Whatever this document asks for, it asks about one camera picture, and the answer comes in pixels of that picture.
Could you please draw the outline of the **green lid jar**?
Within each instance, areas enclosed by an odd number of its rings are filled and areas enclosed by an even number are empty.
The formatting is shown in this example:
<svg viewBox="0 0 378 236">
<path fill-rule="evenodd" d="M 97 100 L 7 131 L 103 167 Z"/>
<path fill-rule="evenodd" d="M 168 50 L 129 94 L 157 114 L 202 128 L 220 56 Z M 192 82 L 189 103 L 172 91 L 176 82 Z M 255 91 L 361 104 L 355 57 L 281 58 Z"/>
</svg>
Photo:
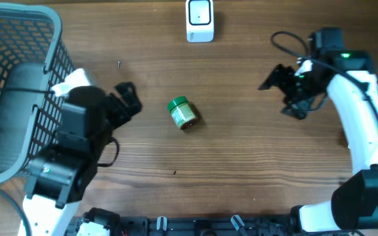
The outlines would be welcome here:
<svg viewBox="0 0 378 236">
<path fill-rule="evenodd" d="M 180 130 L 191 127 L 199 121 L 198 116 L 185 96 L 172 99 L 168 103 L 167 109 Z"/>
</svg>

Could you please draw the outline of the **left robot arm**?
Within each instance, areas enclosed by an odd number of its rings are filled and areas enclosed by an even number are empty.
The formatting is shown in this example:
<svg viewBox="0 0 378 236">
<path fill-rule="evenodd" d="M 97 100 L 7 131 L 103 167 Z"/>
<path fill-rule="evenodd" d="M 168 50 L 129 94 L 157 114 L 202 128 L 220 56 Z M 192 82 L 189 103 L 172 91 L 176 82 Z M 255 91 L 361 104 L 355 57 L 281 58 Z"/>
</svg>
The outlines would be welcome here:
<svg viewBox="0 0 378 236">
<path fill-rule="evenodd" d="M 94 85 L 66 94 L 54 138 L 29 161 L 19 235 L 63 235 L 87 186 L 102 167 L 113 131 L 139 113 L 142 104 L 132 82 L 106 94 Z"/>
</svg>

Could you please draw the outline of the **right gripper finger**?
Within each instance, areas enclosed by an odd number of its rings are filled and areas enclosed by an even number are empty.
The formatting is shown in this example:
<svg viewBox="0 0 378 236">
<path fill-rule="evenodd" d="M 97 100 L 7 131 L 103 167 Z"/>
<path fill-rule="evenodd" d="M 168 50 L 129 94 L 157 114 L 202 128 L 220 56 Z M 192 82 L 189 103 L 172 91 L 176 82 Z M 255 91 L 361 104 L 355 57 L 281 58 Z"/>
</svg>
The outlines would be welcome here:
<svg viewBox="0 0 378 236">
<path fill-rule="evenodd" d="M 271 73 L 265 81 L 258 87 L 258 90 L 269 90 L 271 87 L 278 86 L 278 76 Z"/>
<path fill-rule="evenodd" d="M 290 117 L 294 117 L 298 120 L 305 119 L 307 116 L 307 112 L 301 109 L 295 109 L 291 106 L 286 106 L 281 110 L 281 113 L 284 115 L 288 115 Z"/>
</svg>

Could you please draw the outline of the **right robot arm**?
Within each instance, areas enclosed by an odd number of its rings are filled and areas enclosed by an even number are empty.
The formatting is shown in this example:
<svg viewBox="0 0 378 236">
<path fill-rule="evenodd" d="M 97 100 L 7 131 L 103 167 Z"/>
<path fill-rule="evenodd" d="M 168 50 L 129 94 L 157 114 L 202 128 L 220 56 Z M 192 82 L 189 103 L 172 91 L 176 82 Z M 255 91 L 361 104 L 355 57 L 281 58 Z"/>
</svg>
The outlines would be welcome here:
<svg viewBox="0 0 378 236">
<path fill-rule="evenodd" d="M 378 229 L 378 83 L 364 50 L 348 50 L 339 28 L 322 28 L 302 41 L 298 68 L 277 65 L 260 85 L 279 88 L 283 113 L 304 119 L 331 100 L 340 117 L 351 154 L 352 177 L 331 199 L 291 211 L 294 233 L 318 235 Z"/>
</svg>

